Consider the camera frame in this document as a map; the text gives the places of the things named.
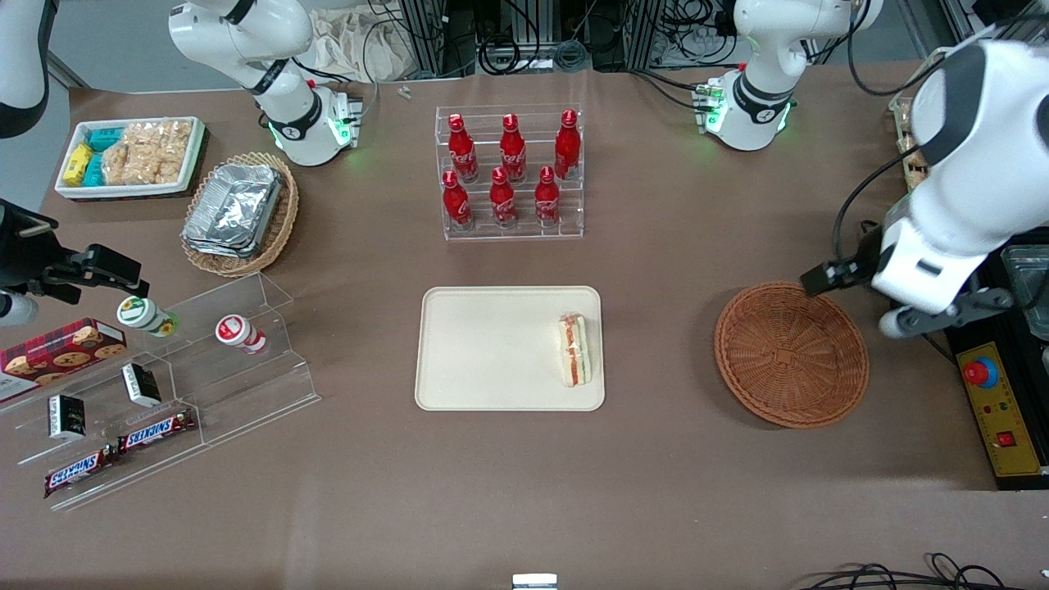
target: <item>cookie box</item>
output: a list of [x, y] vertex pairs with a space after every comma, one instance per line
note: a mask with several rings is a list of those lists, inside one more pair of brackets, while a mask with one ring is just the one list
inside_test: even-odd
[[[153, 184], [153, 185], [115, 185], [101, 187], [73, 187], [69, 186], [62, 178], [62, 171], [69, 165], [69, 160], [73, 155], [77, 146], [87, 140], [88, 134], [95, 129], [124, 128], [131, 123], [160, 123], [165, 119], [178, 119], [193, 123], [193, 130], [190, 131], [189, 145], [186, 147], [186, 155], [183, 157], [183, 166], [178, 172], [178, 180], [174, 183]], [[200, 148], [205, 139], [204, 122], [196, 117], [172, 117], [154, 119], [114, 119], [109, 121], [87, 121], [78, 123], [72, 130], [72, 138], [66, 153], [62, 157], [62, 167], [55, 178], [55, 191], [70, 201], [126, 201], [135, 198], [157, 198], [159, 196], [185, 196], [180, 193], [189, 188], [193, 181], [193, 173], [199, 161]]]
[[84, 318], [0, 353], [0, 403], [127, 351], [124, 333]]

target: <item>clear acrylic stand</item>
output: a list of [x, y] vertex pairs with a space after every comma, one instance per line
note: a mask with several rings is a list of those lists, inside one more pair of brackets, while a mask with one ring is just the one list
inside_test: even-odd
[[[0, 421], [15, 424], [5, 435], [26, 477], [44, 478], [105, 444], [173, 415], [194, 410], [197, 427], [135, 449], [94, 475], [60, 489], [49, 498], [52, 510], [68, 510], [124, 488], [198, 452], [261, 426], [285, 414], [320, 401], [305, 359], [293, 349], [284, 318], [278, 311], [292, 298], [262, 274], [253, 274], [168, 311], [178, 316], [178, 330], [155, 338], [125, 329], [130, 351], [100, 363], [0, 410]], [[215, 324], [236, 313], [250, 319], [267, 339], [256, 355], [218, 342]], [[121, 367], [135, 362], [151, 370], [162, 404], [146, 408], [132, 403]], [[76, 441], [47, 437], [47, 399], [62, 394], [84, 400], [87, 436]]]
[[[535, 187], [539, 184], [539, 169], [554, 165], [554, 139], [561, 128], [561, 112], [571, 108], [579, 113], [579, 135], [583, 148], [579, 152], [579, 173], [574, 178], [560, 180], [560, 216], [561, 223], [553, 228], [541, 228], [535, 216]], [[514, 205], [517, 208], [517, 225], [509, 230], [495, 224], [492, 212], [492, 202], [488, 197], [492, 187], [492, 169], [501, 164], [499, 156], [499, 140], [502, 138], [502, 115], [508, 112], [517, 114], [518, 128], [524, 138], [528, 156], [528, 173], [524, 181], [513, 185], [515, 189]], [[452, 159], [448, 152], [448, 115], [463, 115], [466, 129], [473, 138], [477, 150], [479, 175], [471, 184], [464, 184], [470, 198], [470, 209], [473, 212], [474, 227], [468, 232], [457, 232], [452, 229], [448, 213], [441, 201], [444, 187], [441, 174], [452, 169]], [[434, 136], [437, 155], [436, 187], [441, 207], [441, 219], [444, 225], [445, 239], [448, 241], [475, 239], [536, 239], [536, 238], [573, 238], [583, 235], [583, 178], [586, 136], [583, 129], [582, 105], [579, 103], [539, 104], [539, 105], [502, 105], [502, 106], [458, 106], [438, 107]]]

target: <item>brown tabletop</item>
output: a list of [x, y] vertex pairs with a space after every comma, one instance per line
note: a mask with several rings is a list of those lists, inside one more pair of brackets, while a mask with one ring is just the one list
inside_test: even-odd
[[[915, 65], [864, 72], [887, 86]], [[990, 491], [957, 370], [921, 340], [881, 337], [883, 299], [833, 295], [863, 332], [872, 368], [862, 404], [834, 426], [763, 422], [714, 365], [713, 325], [734, 293], [829, 257], [842, 198], [894, 153], [884, 99], [843, 68], [810, 68], [790, 126], [740, 153], [627, 75], [409, 86], [410, 102], [383, 87], [358, 149], [293, 167], [301, 210], [267, 272], [296, 298], [290, 334], [324, 400], [70, 513], [50, 512], [39, 473], [0, 451], [4, 587], [488, 589], [553, 571], [565, 589], [787, 589], [845, 563], [924, 572], [935, 550], [1039, 584], [1047, 497]], [[71, 98], [73, 121], [201, 118], [206, 170], [275, 151], [244, 91]], [[585, 237], [447, 245], [434, 108], [557, 101], [585, 105]], [[880, 219], [903, 194], [900, 176], [875, 182], [851, 222]], [[65, 246], [100, 241], [141, 260], [151, 297], [171, 304], [222, 281], [181, 253], [186, 205], [49, 194], [45, 212]], [[420, 305], [442, 285], [596, 288], [604, 405], [416, 407]], [[5, 329], [3, 343], [110, 318], [121, 298], [95, 289], [77, 308], [44, 301], [41, 319]]]

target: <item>round wicker basket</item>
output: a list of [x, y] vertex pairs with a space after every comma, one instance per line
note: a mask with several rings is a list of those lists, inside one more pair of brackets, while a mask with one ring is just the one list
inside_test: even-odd
[[793, 282], [738, 293], [714, 331], [718, 368], [751, 412], [789, 428], [841, 420], [863, 397], [866, 346], [849, 316]]
[[[194, 267], [220, 276], [237, 278], [261, 271], [272, 265], [277, 259], [277, 256], [280, 255], [281, 250], [287, 244], [287, 238], [292, 235], [295, 215], [299, 212], [299, 188], [295, 185], [295, 178], [292, 176], [292, 171], [287, 169], [287, 165], [280, 159], [269, 153], [251, 152], [234, 155], [219, 166], [224, 164], [245, 164], [249, 166], [264, 164], [280, 170], [284, 180], [280, 187], [280, 193], [277, 196], [279, 201], [274, 208], [273, 216], [270, 218], [270, 227], [266, 230], [262, 248], [255, 256], [251, 258], [233, 258], [230, 256], [205, 254], [193, 250], [183, 243], [183, 251], [186, 252], [186, 256], [189, 257], [190, 262], [193, 262]], [[193, 210], [200, 201], [200, 193], [204, 192], [204, 187], [211, 180], [215, 170], [218, 170], [219, 166], [208, 172], [208, 175], [197, 186], [196, 191], [193, 193], [193, 199], [190, 202], [189, 210], [186, 212], [187, 219], [193, 214]]]

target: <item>small bottle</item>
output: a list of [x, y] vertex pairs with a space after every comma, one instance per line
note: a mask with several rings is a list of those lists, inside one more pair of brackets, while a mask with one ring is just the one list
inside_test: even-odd
[[218, 341], [240, 349], [244, 354], [255, 355], [265, 350], [266, 338], [261, 330], [256, 330], [244, 316], [230, 314], [215, 325]]
[[495, 225], [509, 230], [517, 225], [517, 208], [514, 207], [514, 187], [507, 183], [507, 171], [501, 166], [492, 170], [492, 188], [488, 191], [492, 199]]
[[560, 199], [561, 191], [554, 183], [554, 169], [543, 166], [539, 170], [539, 185], [535, 187], [535, 216], [540, 228], [555, 228], [560, 223]]
[[575, 180], [579, 174], [579, 150], [582, 149], [582, 138], [576, 124], [579, 114], [570, 109], [561, 113], [561, 129], [554, 140], [554, 172], [558, 178]]
[[499, 153], [502, 155], [502, 167], [507, 169], [507, 178], [511, 183], [524, 180], [524, 138], [517, 129], [517, 115], [514, 113], [502, 117], [502, 139], [499, 140]]
[[458, 184], [454, 170], [447, 170], [442, 182], [445, 185], [445, 211], [451, 222], [452, 231], [468, 232], [473, 229], [473, 214], [470, 212], [470, 201]]
[[459, 182], [472, 183], [477, 180], [477, 150], [473, 146], [473, 138], [466, 130], [463, 115], [448, 115], [448, 128], [452, 134], [448, 139], [448, 151], [452, 155], [452, 166], [458, 174]]
[[152, 299], [128, 297], [116, 308], [116, 319], [128, 328], [166, 338], [178, 328], [178, 317], [160, 309]]

